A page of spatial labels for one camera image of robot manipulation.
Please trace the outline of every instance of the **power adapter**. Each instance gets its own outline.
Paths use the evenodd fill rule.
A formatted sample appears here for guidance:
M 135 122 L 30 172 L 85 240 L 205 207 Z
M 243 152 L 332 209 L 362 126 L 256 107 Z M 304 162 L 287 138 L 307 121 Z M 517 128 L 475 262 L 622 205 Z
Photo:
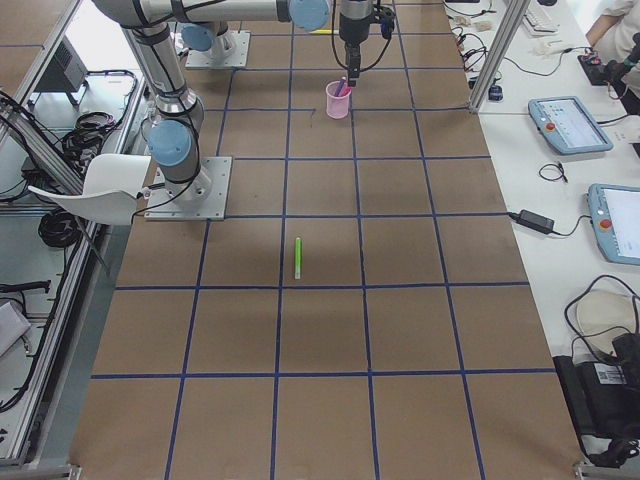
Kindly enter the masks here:
M 520 213 L 509 212 L 509 218 L 517 224 L 535 230 L 536 232 L 544 233 L 545 235 L 554 233 L 553 220 L 530 212 L 529 210 L 520 210 Z
M 640 334 L 624 333 L 612 342 L 616 356 L 622 365 L 627 385 L 640 387 Z

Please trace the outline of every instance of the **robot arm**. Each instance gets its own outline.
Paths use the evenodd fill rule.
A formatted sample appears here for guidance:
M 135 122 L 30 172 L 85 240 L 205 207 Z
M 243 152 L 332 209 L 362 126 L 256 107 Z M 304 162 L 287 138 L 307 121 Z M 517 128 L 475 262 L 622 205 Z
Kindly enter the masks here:
M 163 119 L 151 129 L 147 142 L 152 157 L 162 170 L 169 197 L 168 201 L 155 206 L 171 202 L 172 207 L 193 214 L 190 217 L 184 216 L 185 219 L 210 218 L 209 213 L 195 210 L 200 208 L 198 204 L 205 202 L 213 189 L 211 171 L 207 165 L 211 165 L 212 160 L 216 159 L 200 158 L 198 132 L 204 119 L 204 107 L 185 81 L 166 22 L 176 19 L 181 23 L 217 23 L 224 26 L 228 21 L 237 20 L 291 21 L 298 27 L 315 30 L 322 27 L 329 18 L 328 0 L 93 2 L 102 13 L 122 27 L 148 85 L 155 93 L 158 113 Z M 383 21 L 387 18 L 385 10 L 389 9 L 380 5 L 374 6 L 373 0 L 342 2 L 340 37 L 345 41 L 350 85 L 355 85 L 355 79 L 365 70 L 360 69 L 360 44 L 367 39 L 371 23 L 383 24 L 383 36 L 391 37 L 393 14 L 391 13 L 389 27 L 388 21 Z
M 374 5 L 372 0 L 343 0 L 340 5 L 340 38 L 344 41 L 345 67 L 349 86 L 355 86 L 361 69 L 360 44 L 369 37 L 372 23 L 379 23 L 382 37 L 388 42 L 395 27 L 395 13 L 388 7 Z

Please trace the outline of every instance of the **keyboard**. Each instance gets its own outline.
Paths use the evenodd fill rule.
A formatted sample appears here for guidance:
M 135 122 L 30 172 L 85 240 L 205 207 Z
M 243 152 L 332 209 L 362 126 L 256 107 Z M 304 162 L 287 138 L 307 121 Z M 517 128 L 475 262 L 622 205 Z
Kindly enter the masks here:
M 531 0 L 522 23 L 532 37 L 544 37 L 558 33 L 557 22 L 547 13 L 549 7 L 543 7 L 537 0 Z

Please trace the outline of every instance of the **mounting plate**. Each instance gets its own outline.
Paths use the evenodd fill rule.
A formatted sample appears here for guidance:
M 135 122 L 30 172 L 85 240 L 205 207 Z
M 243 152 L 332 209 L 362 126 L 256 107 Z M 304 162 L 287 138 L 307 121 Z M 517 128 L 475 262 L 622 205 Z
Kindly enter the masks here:
M 231 177 L 231 157 L 205 157 L 202 160 L 204 168 L 211 178 L 211 191 L 201 201 L 194 201 L 186 205 L 177 202 L 169 202 L 161 207 L 148 210 L 144 213 L 147 220 L 224 220 L 224 212 L 227 207 L 229 194 L 229 179 Z M 158 169 L 155 183 L 164 182 L 164 175 Z M 169 195 L 164 189 L 153 190 L 149 197 L 148 206 L 160 205 L 169 200 Z
M 191 50 L 187 57 L 188 70 L 222 70 L 227 68 L 244 68 L 247 66 L 249 56 L 249 38 L 251 33 L 246 30 L 229 32 L 236 42 L 236 50 L 228 57 L 214 61 L 203 52 Z

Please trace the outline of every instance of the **label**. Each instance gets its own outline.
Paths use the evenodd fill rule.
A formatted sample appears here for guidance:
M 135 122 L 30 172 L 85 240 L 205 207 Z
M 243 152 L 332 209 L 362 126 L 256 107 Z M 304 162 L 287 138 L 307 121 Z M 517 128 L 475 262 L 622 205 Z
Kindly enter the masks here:
M 598 374 L 598 381 L 602 385 L 626 385 L 627 380 L 620 367 L 612 367 L 603 363 L 596 363 L 594 367 Z

